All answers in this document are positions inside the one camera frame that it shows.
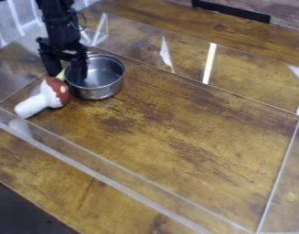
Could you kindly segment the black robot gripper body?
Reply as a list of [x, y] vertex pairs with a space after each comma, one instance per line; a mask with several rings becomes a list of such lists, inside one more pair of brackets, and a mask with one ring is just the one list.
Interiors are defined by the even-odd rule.
[[80, 44], [79, 11], [75, 0], [36, 0], [42, 11], [47, 37], [39, 37], [39, 54], [44, 60], [87, 60], [87, 48]]

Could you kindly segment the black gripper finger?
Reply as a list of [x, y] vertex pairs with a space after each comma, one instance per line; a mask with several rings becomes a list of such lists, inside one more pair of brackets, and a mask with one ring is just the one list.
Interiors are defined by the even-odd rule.
[[40, 52], [40, 58], [48, 75], [56, 77], [63, 70], [60, 60], [51, 53], [44, 51]]
[[88, 57], [86, 54], [76, 55], [70, 62], [68, 81], [79, 85], [87, 78], [88, 73]]

